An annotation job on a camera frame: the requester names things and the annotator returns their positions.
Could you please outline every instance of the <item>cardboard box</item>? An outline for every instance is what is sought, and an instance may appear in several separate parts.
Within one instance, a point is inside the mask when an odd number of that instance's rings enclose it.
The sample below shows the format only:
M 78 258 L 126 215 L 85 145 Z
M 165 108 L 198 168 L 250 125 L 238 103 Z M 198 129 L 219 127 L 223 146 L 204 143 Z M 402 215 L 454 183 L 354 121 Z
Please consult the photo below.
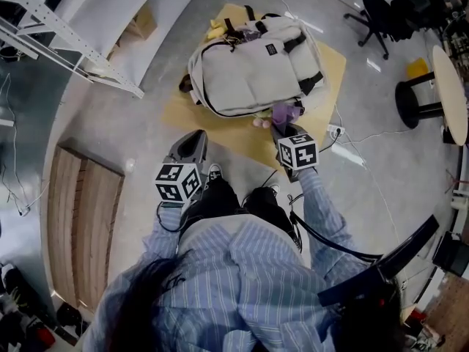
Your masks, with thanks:
M 152 10 L 150 9 L 148 2 L 146 2 L 132 19 L 132 21 L 128 24 L 125 31 L 146 40 L 155 29 L 156 22 L 153 18 Z

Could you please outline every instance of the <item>gray floor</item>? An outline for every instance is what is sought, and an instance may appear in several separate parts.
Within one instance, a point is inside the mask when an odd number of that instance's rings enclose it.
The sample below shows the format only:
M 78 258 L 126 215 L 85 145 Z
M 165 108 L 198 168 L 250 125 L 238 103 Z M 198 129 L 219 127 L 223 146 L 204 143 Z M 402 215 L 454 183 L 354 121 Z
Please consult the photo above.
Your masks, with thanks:
M 18 267 L 28 283 L 52 310 L 50 290 L 43 265 L 39 202 L 32 205 L 29 212 L 25 212 L 25 209 L 26 205 L 33 202 L 47 186 L 42 180 L 45 152 L 70 74 L 44 56 L 35 61 L 27 57 L 8 64 L 0 61 L 0 86 L 8 74 L 11 79 L 8 100 L 15 112 L 18 127 L 16 136 L 18 180 L 15 176 L 13 150 L 15 130 L 0 126 L 1 176 L 4 184 L 0 186 L 0 263 L 12 263 Z M 7 89 L 8 82 L 1 93 L 0 111 L 1 117 L 11 119 L 12 115 L 7 109 L 6 102 Z M 19 215 L 6 186 L 18 197 L 18 208 L 23 210 L 22 216 Z
M 337 106 L 352 140 L 383 131 L 405 131 L 396 111 L 394 87 L 405 79 L 408 62 L 420 56 L 427 59 L 426 46 L 430 49 L 431 43 L 436 43 L 433 34 L 415 33 L 411 40 L 388 41 L 391 56 L 384 61 L 376 39 L 359 48 L 357 41 L 364 37 L 366 29 L 342 17 L 353 12 L 350 6 L 360 0 L 285 1 L 294 14 L 323 30 L 313 32 L 318 40 L 347 58 Z M 138 259 L 141 238 L 151 230 L 159 202 L 152 184 L 155 165 L 184 133 L 161 123 L 160 114 L 209 19 L 227 2 L 250 4 L 260 12 L 286 11 L 280 0 L 193 0 L 152 61 L 142 84 L 144 98 L 139 100 L 121 90 L 95 84 L 62 137 L 79 150 L 100 156 L 122 170 L 129 159 L 136 161 L 133 172 L 127 173 L 119 205 L 109 279 Z M 367 65 L 367 60 L 375 63 L 380 72 Z M 417 93 L 422 104 L 434 99 L 428 84 L 418 88 Z M 333 122 L 339 124 L 336 114 Z M 442 230 L 450 223 L 451 209 L 444 194 L 448 187 L 445 169 L 456 172 L 458 149 L 441 143 L 441 123 L 424 120 L 414 131 L 373 137 L 356 145 L 388 203 L 400 241 L 432 213 Z M 343 147 L 356 155 L 352 145 Z M 271 173 L 271 169 L 216 144 L 209 146 L 209 159 L 222 164 L 240 199 Z M 375 253 L 392 250 L 398 244 L 396 233 L 370 173 L 331 150 L 321 154 L 320 160 L 320 175 L 334 204 L 348 220 L 358 248 Z M 282 204 L 286 203 L 288 193 L 299 194 L 298 185 L 290 185 L 285 176 L 277 174 L 276 180 L 282 187 L 279 196 Z M 428 249 L 422 252 L 422 257 L 426 254 Z M 405 275 L 411 278 L 428 267 L 428 262 L 416 258 Z M 410 279 L 406 304 L 415 298 L 428 275 L 426 269 Z

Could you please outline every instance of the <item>sneaker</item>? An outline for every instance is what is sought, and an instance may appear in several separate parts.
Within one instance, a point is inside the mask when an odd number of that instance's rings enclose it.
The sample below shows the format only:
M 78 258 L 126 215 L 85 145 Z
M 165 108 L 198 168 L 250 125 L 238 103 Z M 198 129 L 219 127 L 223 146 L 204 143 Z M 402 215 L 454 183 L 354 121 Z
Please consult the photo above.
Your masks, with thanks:
M 279 184 L 273 184 L 269 186 L 270 189 L 273 191 L 273 195 L 277 197 L 277 194 L 280 192 L 280 185 Z
M 221 167 L 219 164 L 213 163 L 208 170 L 208 176 L 207 176 L 207 182 L 205 183 L 205 188 L 208 187 L 208 184 L 211 181 L 214 181 L 215 179 L 218 179 L 219 177 L 223 178 L 223 172 L 221 171 Z

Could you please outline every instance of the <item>black strap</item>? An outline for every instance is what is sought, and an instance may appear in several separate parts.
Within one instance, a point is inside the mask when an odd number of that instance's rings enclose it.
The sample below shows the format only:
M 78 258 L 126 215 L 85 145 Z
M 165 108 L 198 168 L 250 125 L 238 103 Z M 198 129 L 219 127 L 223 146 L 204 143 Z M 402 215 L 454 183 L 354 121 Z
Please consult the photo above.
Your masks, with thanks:
M 321 81 L 323 79 L 323 75 L 321 72 L 317 72 L 315 76 L 312 76 L 311 78 L 306 78 L 303 79 L 302 81 L 299 81 L 300 89 L 303 92 L 304 95 L 307 95 L 313 90 L 314 86 L 316 85 L 317 82 Z
M 254 11 L 251 7 L 249 7 L 249 5 L 245 5 L 244 6 L 246 8 L 246 12 L 248 13 L 248 18 L 250 21 L 255 21 L 256 20 L 256 16 L 254 15 Z
M 259 30 L 261 34 L 265 34 L 268 30 L 267 27 L 261 21 L 256 22 L 256 28 Z
M 186 74 L 184 77 L 182 77 L 181 83 L 179 84 L 179 90 L 185 93 L 193 90 L 190 75 Z
M 304 115 L 306 109 L 301 99 L 296 99 L 296 101 L 293 103 L 293 106 L 298 107 L 300 109 L 300 116 Z
M 225 18 L 225 25 L 226 25 L 226 33 L 229 34 L 230 32 L 233 32 L 235 30 L 229 18 Z
M 266 15 L 263 15 L 262 19 L 264 20 L 264 19 L 266 19 L 266 17 L 281 17 L 281 15 L 277 15 L 275 13 L 268 13 Z
M 306 40 L 305 34 L 301 33 L 300 36 L 296 39 L 291 39 L 288 42 L 284 43 L 285 47 L 285 52 L 288 54 L 293 51 L 293 48 L 295 48 L 297 45 L 300 45 Z

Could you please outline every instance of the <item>wooden panel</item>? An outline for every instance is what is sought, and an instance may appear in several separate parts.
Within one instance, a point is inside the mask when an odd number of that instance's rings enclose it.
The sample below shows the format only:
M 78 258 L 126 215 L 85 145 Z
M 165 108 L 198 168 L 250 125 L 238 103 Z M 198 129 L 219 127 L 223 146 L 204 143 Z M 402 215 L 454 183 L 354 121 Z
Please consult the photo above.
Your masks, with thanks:
M 66 302 L 75 307 L 73 205 L 80 166 L 80 158 L 56 148 L 48 199 L 48 250 L 53 286 Z
M 441 294 L 426 312 L 427 323 L 440 335 L 446 336 L 441 351 L 459 352 L 469 341 L 469 282 L 446 274 Z
M 95 311 L 108 281 L 109 250 L 123 177 L 87 161 L 78 206 L 78 298 Z

